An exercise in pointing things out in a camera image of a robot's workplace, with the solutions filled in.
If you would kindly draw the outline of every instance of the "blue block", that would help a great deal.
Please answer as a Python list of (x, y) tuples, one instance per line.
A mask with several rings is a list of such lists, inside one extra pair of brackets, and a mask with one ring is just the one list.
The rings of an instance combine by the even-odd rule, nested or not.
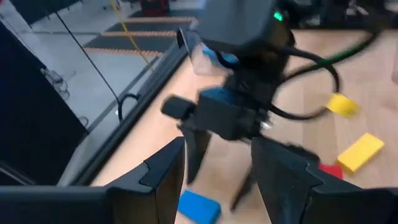
[(186, 190), (180, 197), (178, 211), (195, 223), (213, 224), (221, 214), (221, 206), (212, 199)]

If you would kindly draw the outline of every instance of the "yellow cable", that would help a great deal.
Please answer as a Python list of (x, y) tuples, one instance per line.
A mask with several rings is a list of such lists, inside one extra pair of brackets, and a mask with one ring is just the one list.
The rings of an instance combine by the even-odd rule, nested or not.
[(144, 56), (144, 54), (142, 53), (142, 50), (138, 47), (137, 43), (134, 41), (134, 38), (132, 38), (132, 35), (129, 33), (129, 30), (126, 27), (126, 24), (123, 22), (122, 16), (120, 15), (120, 11), (119, 9), (116, 7), (116, 3), (115, 0), (109, 0), (111, 2), (112, 8), (115, 11), (116, 15), (118, 15), (118, 19), (120, 24), (122, 24), (122, 27), (124, 29), (124, 32), (126, 33), (126, 35), (129, 37), (130, 42), (133, 44), (133, 46), (137, 49), (139, 55), (144, 59), (144, 61), (146, 62), (147, 66), (154, 71), (154, 69), (152, 68), (152, 65), (149, 63), (148, 59)]

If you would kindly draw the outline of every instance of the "blue part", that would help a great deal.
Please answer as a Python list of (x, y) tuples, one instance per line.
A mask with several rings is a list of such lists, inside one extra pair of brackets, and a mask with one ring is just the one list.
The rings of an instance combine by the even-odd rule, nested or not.
[(216, 223), (221, 214), (221, 206), (218, 202), (189, 190), (181, 195), (178, 210), (198, 224)]
[[(204, 55), (207, 55), (212, 62), (218, 63), (217, 56), (216, 56), (216, 53), (214, 53), (214, 51), (212, 51), (208, 47), (204, 46), (202, 52)], [(239, 60), (233, 54), (227, 54), (227, 53), (222, 52), (221, 55), (229, 63), (238, 63), (239, 62)]]

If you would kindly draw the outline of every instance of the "wooden table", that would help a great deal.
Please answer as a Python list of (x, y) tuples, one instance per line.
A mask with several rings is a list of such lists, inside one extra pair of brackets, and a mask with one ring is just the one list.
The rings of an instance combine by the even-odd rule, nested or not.
[[(300, 31), (295, 36), (297, 47), (327, 56), (352, 44), (363, 34)], [(364, 188), (398, 186), (398, 85), (392, 82), (394, 65), (398, 63), (397, 40), (398, 33), (385, 32), (364, 54), (337, 66), (343, 80), (343, 93), (362, 107), (357, 117), (344, 119), (329, 114), (317, 121), (303, 123), (272, 116), (274, 127), (265, 134), (283, 142), (301, 144), (316, 152), (322, 162), (328, 164), (334, 163), (338, 154), (364, 133), (374, 134), (385, 142), (383, 150), (354, 175), (345, 174), (345, 180)], [(305, 62), (300, 58), (292, 58), (289, 68)], [(209, 69), (209, 66), (202, 65), (201, 69)], [(198, 90), (219, 85), (222, 81), (223, 77), (220, 76), (195, 75), (190, 60), (186, 59), (92, 185), (109, 183), (133, 169), (175, 136), (182, 135), (176, 128), (176, 121), (160, 113), (166, 96), (174, 93), (194, 100)], [(277, 105), (291, 112), (309, 112), (324, 105), (330, 97), (330, 91), (329, 74), (314, 73), (281, 88)], [(202, 169), (191, 187), (195, 192), (221, 204), (223, 214), (220, 223), (269, 223), (257, 187), (241, 202), (236, 213), (229, 211), (250, 163), (248, 145), (212, 137)], [(176, 223), (190, 221), (178, 214)]]

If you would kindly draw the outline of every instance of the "green led light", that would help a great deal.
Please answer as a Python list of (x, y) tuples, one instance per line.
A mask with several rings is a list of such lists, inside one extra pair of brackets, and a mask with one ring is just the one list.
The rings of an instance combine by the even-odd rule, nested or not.
[(284, 17), (283, 17), (282, 14), (279, 13), (279, 12), (275, 12), (275, 13), (274, 13), (274, 17), (275, 17), (275, 19), (277, 19), (277, 20), (279, 20), (279, 21), (283, 21), (283, 20), (284, 20)]

